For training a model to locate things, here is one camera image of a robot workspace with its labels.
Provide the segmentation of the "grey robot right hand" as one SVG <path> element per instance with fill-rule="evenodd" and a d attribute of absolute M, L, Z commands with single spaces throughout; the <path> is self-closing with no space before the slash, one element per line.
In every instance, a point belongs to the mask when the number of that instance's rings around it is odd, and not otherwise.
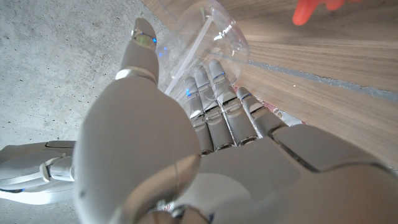
<path fill-rule="evenodd" d="M 1 150 L 1 198 L 30 205 L 73 197 L 75 141 L 8 145 Z"/>

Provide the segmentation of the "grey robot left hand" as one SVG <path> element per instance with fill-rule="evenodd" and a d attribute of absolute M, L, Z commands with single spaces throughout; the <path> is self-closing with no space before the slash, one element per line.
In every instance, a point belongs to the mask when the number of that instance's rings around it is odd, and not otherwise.
<path fill-rule="evenodd" d="M 397 171 L 266 108 L 261 138 L 207 155 L 158 87 L 156 35 L 137 18 L 115 81 L 91 106 L 73 155 L 83 223 L 396 223 Z"/>

